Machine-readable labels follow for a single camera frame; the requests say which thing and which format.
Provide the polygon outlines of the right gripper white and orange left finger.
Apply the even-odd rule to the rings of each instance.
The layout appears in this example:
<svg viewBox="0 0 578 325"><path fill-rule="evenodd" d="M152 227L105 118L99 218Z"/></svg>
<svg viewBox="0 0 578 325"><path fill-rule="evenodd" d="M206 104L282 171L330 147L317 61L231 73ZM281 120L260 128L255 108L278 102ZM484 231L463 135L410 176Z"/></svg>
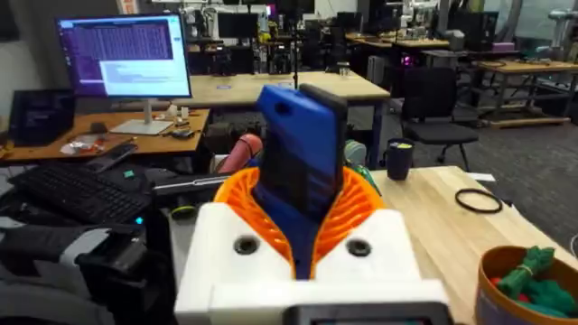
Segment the right gripper white and orange left finger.
<svg viewBox="0 0 578 325"><path fill-rule="evenodd" d="M252 196L259 171L231 175L201 206L174 315L181 324L280 324L292 248Z"/></svg>

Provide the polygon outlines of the right gripper white and orange right finger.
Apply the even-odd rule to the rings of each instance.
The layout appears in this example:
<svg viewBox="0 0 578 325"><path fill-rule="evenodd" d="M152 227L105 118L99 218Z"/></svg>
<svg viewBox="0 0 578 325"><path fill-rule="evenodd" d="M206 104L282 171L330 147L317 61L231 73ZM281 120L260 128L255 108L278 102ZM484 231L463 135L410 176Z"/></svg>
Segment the right gripper white and orange right finger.
<svg viewBox="0 0 578 325"><path fill-rule="evenodd" d="M324 292L311 322L451 323L441 282L420 274L404 216L363 176L340 172L342 187L312 246L311 278Z"/></svg>

